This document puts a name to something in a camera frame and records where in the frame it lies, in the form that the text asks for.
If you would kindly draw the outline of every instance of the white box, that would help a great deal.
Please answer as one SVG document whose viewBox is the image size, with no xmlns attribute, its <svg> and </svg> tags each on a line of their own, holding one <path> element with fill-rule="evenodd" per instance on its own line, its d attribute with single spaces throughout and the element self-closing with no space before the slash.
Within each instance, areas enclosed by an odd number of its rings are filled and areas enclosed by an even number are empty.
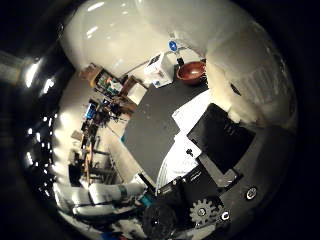
<svg viewBox="0 0 320 240">
<path fill-rule="evenodd" d="M 156 88 L 159 88 L 172 83 L 173 65 L 168 57 L 161 52 L 149 60 L 144 68 L 144 74 L 147 75 Z"/>
</svg>

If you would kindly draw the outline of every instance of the white paper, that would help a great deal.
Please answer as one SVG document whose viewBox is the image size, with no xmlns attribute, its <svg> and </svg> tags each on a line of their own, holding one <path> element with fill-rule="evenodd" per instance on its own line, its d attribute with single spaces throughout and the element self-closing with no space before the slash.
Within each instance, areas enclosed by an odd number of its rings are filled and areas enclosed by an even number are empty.
<svg viewBox="0 0 320 240">
<path fill-rule="evenodd" d="M 174 144 L 162 162 L 157 178 L 157 189 L 176 177 L 184 176 L 198 165 L 195 159 L 201 154 L 201 150 L 182 132 L 174 139 Z M 187 154 L 189 149 L 193 156 Z"/>
<path fill-rule="evenodd" d="M 191 101 L 182 105 L 173 114 L 172 118 L 185 135 L 196 125 L 210 104 L 210 91 L 204 91 Z"/>
</svg>

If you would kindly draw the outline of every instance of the gray table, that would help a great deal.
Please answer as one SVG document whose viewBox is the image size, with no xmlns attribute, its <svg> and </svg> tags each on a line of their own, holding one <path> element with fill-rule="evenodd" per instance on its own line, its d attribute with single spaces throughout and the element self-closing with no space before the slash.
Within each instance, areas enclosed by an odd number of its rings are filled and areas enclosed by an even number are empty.
<svg viewBox="0 0 320 240">
<path fill-rule="evenodd" d="M 207 89 L 205 83 L 188 86 L 177 79 L 157 89 L 152 85 L 130 119 L 124 144 L 154 182 L 179 132 L 172 113 Z"/>
</svg>

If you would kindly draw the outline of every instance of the blue sticker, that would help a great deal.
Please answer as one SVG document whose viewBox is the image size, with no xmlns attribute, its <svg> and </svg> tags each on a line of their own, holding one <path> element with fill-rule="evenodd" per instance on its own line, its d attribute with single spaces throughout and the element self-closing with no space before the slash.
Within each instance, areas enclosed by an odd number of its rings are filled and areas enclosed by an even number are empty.
<svg viewBox="0 0 320 240">
<path fill-rule="evenodd" d="M 178 50 L 177 44 L 175 41 L 170 41 L 169 42 L 169 48 L 171 49 L 171 51 L 175 52 Z"/>
</svg>

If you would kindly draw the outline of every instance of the brown bowl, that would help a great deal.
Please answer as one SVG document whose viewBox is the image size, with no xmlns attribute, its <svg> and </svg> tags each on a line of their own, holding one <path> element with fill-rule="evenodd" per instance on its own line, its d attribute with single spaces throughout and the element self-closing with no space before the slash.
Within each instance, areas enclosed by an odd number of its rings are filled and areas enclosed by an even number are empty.
<svg viewBox="0 0 320 240">
<path fill-rule="evenodd" d="M 177 71 L 178 79 L 185 84 L 195 85 L 201 82 L 200 77 L 205 73 L 205 63 L 189 62 L 182 65 Z"/>
</svg>

